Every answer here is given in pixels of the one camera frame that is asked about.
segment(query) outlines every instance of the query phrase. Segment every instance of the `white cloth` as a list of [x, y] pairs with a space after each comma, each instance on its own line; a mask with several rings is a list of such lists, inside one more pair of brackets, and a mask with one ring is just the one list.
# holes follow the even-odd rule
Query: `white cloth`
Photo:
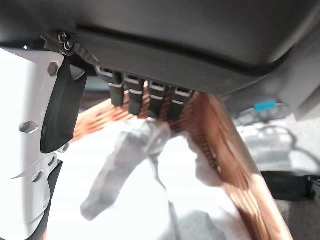
[[[149, 131], [143, 128], [145, 120], [117, 122], [73, 143], [60, 156], [63, 166], [52, 199], [47, 239], [250, 239], [220, 178], [190, 136], [184, 132], [168, 140], [167, 126], [155, 121], [147, 124]], [[129, 177], [123, 184], [112, 184], [105, 174], [117, 168], [110, 159], [136, 164], [124, 174]], [[115, 185], [120, 192], [103, 192]], [[97, 195], [110, 192], [115, 193], [114, 204], [97, 200]], [[81, 206], [90, 194], [94, 197], [91, 206], [98, 206], [102, 213], [94, 213], [87, 221]], [[108, 208], [101, 211], [101, 204]]]

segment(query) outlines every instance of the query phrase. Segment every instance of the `hexagonal hole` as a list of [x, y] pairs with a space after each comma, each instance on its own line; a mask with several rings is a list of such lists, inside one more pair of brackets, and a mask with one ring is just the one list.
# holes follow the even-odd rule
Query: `hexagonal hole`
[[38, 130], [38, 124], [35, 121], [27, 121], [19, 125], [19, 130], [25, 134], [32, 134]]

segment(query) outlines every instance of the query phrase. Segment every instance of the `blue tag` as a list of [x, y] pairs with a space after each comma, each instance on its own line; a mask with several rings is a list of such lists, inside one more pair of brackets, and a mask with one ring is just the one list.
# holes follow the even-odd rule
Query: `blue tag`
[[264, 101], [264, 102], [260, 102], [254, 105], [254, 110], [256, 112], [260, 112], [263, 111], [265, 109], [272, 109], [276, 106], [276, 102], [275, 101]]

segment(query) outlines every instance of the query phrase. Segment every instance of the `white plastic part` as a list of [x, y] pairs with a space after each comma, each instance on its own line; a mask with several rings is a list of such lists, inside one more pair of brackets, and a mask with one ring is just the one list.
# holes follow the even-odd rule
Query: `white plastic part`
[[0, 48], [0, 238], [24, 240], [37, 229], [51, 198], [56, 153], [40, 151], [41, 130], [64, 57], [50, 51]]

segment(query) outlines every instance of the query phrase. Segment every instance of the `screw head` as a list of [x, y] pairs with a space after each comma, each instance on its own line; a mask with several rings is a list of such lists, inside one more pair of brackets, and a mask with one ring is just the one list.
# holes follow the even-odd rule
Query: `screw head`
[[57, 38], [61, 44], [64, 44], [69, 39], [69, 35], [63, 31], [60, 31], [57, 34]]
[[66, 51], [71, 51], [75, 46], [74, 38], [69, 37], [69, 39], [63, 44], [63, 46]]
[[48, 67], [48, 74], [50, 76], [55, 76], [57, 75], [57, 72], [58, 72], [58, 64], [55, 61], [50, 62]]

